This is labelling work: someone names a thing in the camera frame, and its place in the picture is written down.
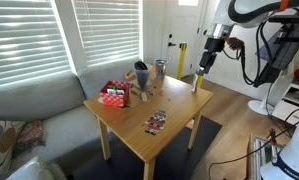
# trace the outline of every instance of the table leg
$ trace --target table leg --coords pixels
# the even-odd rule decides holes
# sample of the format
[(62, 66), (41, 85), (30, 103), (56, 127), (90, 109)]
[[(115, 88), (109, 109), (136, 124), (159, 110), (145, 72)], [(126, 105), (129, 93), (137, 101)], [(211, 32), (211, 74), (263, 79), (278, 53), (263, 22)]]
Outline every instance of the table leg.
[(190, 141), (188, 145), (188, 149), (192, 149), (193, 143), (195, 142), (198, 127), (200, 124), (200, 118), (201, 118), (201, 110), (198, 111), (198, 113), (195, 116), (195, 123), (193, 124), (193, 128), (191, 130), (191, 135), (190, 135)]
[(98, 124), (99, 124), (103, 157), (105, 158), (105, 160), (108, 160), (110, 158), (111, 154), (110, 154), (110, 148), (109, 148), (107, 126), (99, 118), (97, 118), (97, 119), (98, 119)]
[(145, 163), (145, 172), (143, 175), (144, 180), (152, 180), (153, 179), (153, 174), (155, 171), (155, 163), (156, 163), (156, 158), (153, 158), (148, 163)]

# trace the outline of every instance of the wooden table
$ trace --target wooden table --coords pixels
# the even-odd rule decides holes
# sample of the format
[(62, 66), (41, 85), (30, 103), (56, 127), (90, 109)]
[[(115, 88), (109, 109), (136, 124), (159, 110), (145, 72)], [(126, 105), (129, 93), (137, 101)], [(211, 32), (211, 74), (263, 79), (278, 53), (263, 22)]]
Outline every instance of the wooden table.
[[(153, 179), (157, 155), (180, 133), (185, 125), (195, 119), (189, 140), (191, 149), (197, 134), (202, 107), (213, 93), (198, 89), (191, 92), (191, 85), (171, 77), (152, 80), (147, 91), (149, 102), (143, 102), (139, 96), (130, 93), (131, 108), (120, 109), (105, 106), (98, 102), (99, 96), (86, 100), (84, 104), (96, 116), (101, 133), (104, 158), (110, 158), (107, 127), (120, 138), (145, 163), (144, 179)], [(167, 114), (164, 129), (156, 135), (145, 132), (145, 122), (156, 110)]]

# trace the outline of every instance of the red box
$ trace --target red box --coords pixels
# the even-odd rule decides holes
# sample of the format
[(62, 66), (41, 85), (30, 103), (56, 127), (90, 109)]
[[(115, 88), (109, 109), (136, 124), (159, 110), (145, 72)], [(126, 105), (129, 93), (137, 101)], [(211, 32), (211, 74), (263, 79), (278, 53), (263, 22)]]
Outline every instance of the red box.
[[(120, 86), (124, 94), (109, 94), (107, 93), (108, 86)], [(108, 106), (123, 107), (128, 102), (130, 83), (120, 81), (108, 81), (107, 84), (101, 89), (100, 96), (102, 97), (103, 104)]]

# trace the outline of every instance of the window blinds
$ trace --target window blinds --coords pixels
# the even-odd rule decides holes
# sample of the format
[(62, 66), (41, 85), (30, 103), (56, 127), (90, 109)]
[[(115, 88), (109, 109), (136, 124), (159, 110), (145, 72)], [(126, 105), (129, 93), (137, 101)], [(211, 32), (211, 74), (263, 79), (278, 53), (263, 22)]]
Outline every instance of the window blinds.
[(50, 0), (0, 0), (0, 85), (70, 71)]
[(139, 0), (73, 0), (88, 66), (139, 60)]

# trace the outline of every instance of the door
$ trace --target door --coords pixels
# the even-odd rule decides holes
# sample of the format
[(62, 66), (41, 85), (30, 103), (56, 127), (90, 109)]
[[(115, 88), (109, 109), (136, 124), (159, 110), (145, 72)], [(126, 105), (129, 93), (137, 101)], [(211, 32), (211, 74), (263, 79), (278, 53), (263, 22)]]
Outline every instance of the door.
[(184, 58), (182, 77), (190, 74), (191, 63), (194, 57), (194, 49), (197, 35), (203, 0), (170, 0), (168, 1), (168, 36), (167, 75), (176, 78), (178, 74), (180, 48), (179, 44), (187, 43), (187, 50)]

